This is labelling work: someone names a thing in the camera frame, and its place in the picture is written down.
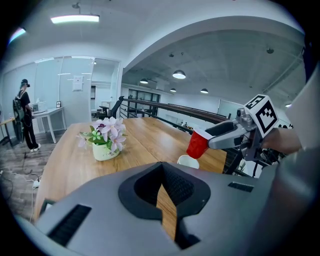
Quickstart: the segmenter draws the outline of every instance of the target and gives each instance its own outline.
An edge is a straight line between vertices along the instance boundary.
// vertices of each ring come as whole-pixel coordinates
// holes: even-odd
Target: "black pants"
[[[23,122],[23,134],[28,148],[31,150],[36,149],[38,147],[38,144],[36,143],[36,137],[34,133],[34,127],[32,125],[32,120],[29,120],[29,118],[26,118],[26,116],[24,117]]]

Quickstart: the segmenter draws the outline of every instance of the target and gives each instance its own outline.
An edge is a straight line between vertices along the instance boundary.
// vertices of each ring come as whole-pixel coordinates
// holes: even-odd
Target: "black cap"
[[[27,87],[30,87],[30,84],[28,84],[28,80],[27,79],[22,79],[21,81],[21,87],[27,85]]]

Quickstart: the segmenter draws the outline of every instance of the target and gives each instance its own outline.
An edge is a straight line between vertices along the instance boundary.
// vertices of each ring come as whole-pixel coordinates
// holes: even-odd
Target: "black office chair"
[[[103,120],[105,118],[111,118],[111,117],[116,118],[118,108],[120,107],[123,99],[124,99],[124,96],[119,97],[119,100],[117,100],[117,102],[114,104],[112,109],[107,109],[105,113],[100,113],[100,112],[92,113],[91,114],[92,117],[98,118],[101,120]]]

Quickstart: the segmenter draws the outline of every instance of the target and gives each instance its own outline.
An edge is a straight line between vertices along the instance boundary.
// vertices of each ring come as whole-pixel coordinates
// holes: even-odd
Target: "white cup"
[[[188,156],[187,154],[180,156],[177,163],[179,165],[199,169],[199,162],[196,159],[192,158],[191,156]]]

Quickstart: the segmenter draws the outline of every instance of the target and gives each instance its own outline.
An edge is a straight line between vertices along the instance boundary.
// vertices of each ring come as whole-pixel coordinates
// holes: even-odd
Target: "backpack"
[[[16,121],[22,122],[25,117],[25,111],[21,105],[21,96],[25,93],[23,91],[19,97],[19,94],[13,100],[13,112]]]

